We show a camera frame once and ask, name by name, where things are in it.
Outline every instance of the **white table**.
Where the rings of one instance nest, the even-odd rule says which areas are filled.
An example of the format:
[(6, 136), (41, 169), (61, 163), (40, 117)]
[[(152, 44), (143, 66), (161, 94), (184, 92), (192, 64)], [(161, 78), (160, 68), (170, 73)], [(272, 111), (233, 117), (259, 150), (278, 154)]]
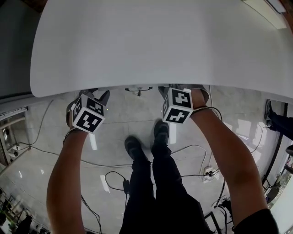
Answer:
[(293, 98), (293, 36), (240, 0), (48, 0), (35, 96), (137, 84), (206, 84)]

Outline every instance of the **hand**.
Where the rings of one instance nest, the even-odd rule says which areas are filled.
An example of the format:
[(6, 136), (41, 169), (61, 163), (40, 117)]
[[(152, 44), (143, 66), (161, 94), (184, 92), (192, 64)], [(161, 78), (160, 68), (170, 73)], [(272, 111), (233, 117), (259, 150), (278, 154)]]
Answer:
[(191, 98), (193, 103), (193, 109), (206, 106), (205, 98), (200, 89), (192, 89), (191, 90)]

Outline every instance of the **black shoe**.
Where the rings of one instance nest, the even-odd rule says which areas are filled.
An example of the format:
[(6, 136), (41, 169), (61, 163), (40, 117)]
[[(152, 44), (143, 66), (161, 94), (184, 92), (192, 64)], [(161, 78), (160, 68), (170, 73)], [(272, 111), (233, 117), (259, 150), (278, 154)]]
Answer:
[(137, 160), (137, 159), (148, 160), (146, 155), (141, 149), (141, 143), (134, 136), (129, 136), (128, 138), (126, 138), (124, 142), (124, 146), (128, 155), (133, 160)]
[(288, 146), (286, 153), (290, 156), (293, 156), (293, 145)]
[(266, 100), (265, 114), (264, 114), (264, 119), (266, 121), (267, 126), (271, 125), (270, 114), (272, 113), (272, 111), (273, 111), (273, 109), (271, 107), (271, 100), (268, 99), (268, 100)]
[(168, 145), (169, 139), (169, 125), (161, 119), (156, 123), (154, 128), (154, 145), (162, 144)]

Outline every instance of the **black sleeve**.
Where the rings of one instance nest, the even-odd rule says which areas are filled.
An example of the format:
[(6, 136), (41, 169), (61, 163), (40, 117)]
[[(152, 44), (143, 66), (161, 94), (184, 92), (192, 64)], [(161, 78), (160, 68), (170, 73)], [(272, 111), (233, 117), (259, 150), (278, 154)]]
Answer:
[(242, 220), (235, 228), (235, 234), (278, 234), (278, 226), (269, 209), (263, 209)]

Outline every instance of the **floor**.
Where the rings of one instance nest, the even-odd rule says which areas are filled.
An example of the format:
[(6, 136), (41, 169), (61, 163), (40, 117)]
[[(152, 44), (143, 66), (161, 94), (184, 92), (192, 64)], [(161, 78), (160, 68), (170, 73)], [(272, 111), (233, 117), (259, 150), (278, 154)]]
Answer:
[[(101, 94), (102, 92), (97, 92), (95, 95), (99, 97)], [(277, 133), (267, 128), (263, 129), (261, 137), (265, 125), (263, 123), (264, 95), (258, 91), (219, 86), (212, 86), (211, 94), (213, 106), (221, 111), (225, 124), (243, 140), (250, 151), (253, 151), (260, 142), (253, 157), (262, 176), (271, 160), (278, 137)], [(77, 92), (67, 93), (52, 102), (35, 147), (55, 153), (61, 151), (63, 137), (68, 130), (65, 123), (65, 109), (76, 96)], [(50, 100), (29, 107), (25, 124), (14, 126), (18, 141), (28, 142), (28, 139), (30, 143), (35, 141), (49, 102)], [(151, 129), (155, 120), (160, 118), (162, 104), (163, 99), (157, 88), (142, 92), (140, 97), (137, 93), (127, 92), (124, 89), (111, 90), (106, 120), (95, 134), (98, 150), (93, 151), (87, 139), (82, 159), (102, 165), (131, 164), (131, 159), (124, 149), (124, 140), (132, 134), (142, 141), (147, 156), (152, 160), (149, 150)], [(281, 104), (274, 102), (273, 108), (276, 112), (280, 112)], [(206, 167), (211, 155), (203, 134), (189, 120), (177, 126), (177, 142), (169, 147), (172, 151), (176, 151), (191, 144), (203, 147), (207, 155), (203, 162), (205, 152), (199, 147), (190, 147), (173, 154), (181, 175), (198, 174), (202, 162), (203, 168)], [(35, 218), (48, 228), (50, 224), (46, 212), (46, 191), (56, 160), (57, 156), (53, 154), (32, 149), (0, 178), (0, 186), (4, 191), (22, 199), (30, 210), (35, 212)], [(213, 157), (211, 165), (217, 168)], [(91, 209), (101, 216), (103, 233), (117, 234), (123, 220), (125, 194), (111, 189), (109, 194), (104, 190), (100, 180), (100, 175), (105, 175), (111, 170), (118, 171), (130, 179), (132, 170), (129, 167), (99, 168), (82, 163), (81, 192)], [(107, 178), (111, 186), (122, 188), (122, 179), (118, 175), (112, 173)], [(200, 177), (183, 178), (187, 192), (201, 203), (204, 214), (213, 211), (220, 227), (224, 228), (224, 216), (219, 210), (212, 208), (212, 204), (220, 194), (222, 182), (223, 177), (220, 173), (208, 183), (203, 183)], [(228, 196), (227, 188), (224, 190), (224, 195)], [(82, 206), (82, 218), (86, 228), (98, 231), (95, 217), (85, 206)]]

